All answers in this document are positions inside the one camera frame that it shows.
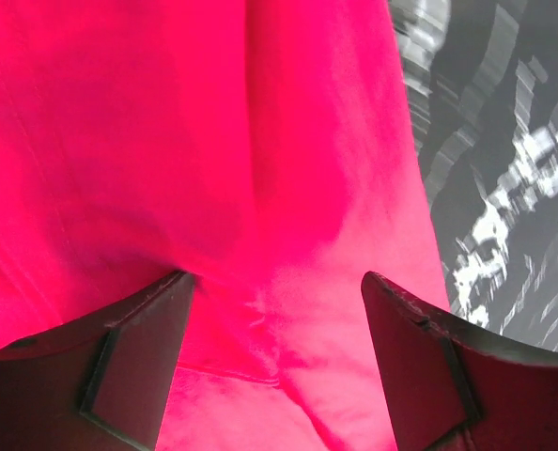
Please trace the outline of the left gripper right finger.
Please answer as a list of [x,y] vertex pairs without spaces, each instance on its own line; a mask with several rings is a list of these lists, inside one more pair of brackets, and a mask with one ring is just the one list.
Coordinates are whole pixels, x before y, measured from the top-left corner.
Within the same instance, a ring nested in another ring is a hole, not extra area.
[[558,450],[558,352],[368,272],[364,306],[400,450]]

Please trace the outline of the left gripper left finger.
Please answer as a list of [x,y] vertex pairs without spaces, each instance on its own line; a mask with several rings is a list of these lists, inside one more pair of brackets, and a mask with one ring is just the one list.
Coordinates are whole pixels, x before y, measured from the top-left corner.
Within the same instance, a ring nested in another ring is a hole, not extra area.
[[192,305],[175,272],[0,349],[0,450],[152,450]]

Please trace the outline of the pink t shirt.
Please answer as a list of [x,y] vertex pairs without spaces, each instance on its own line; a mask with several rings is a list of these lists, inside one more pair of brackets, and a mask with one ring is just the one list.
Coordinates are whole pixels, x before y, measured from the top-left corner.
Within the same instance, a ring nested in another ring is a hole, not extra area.
[[194,275],[162,450],[392,450],[360,285],[446,306],[384,1],[0,1],[0,348]]

